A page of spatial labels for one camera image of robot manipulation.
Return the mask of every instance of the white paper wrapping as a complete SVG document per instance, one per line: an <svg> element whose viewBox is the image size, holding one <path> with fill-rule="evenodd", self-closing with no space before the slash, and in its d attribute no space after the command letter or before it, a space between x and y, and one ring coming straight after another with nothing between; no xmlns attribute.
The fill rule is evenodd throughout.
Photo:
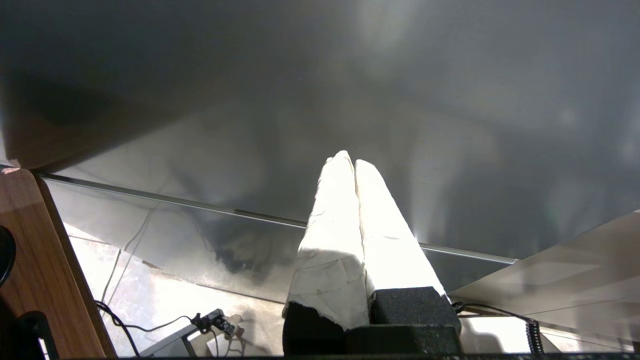
<svg viewBox="0 0 640 360"><path fill-rule="evenodd" d="M367 298L375 290L433 286L445 291L375 166L355 166Z"/></svg>
<svg viewBox="0 0 640 360"><path fill-rule="evenodd" d="M287 303L313 307L344 330L369 324L358 209L353 165L340 151L318 179Z"/></svg>

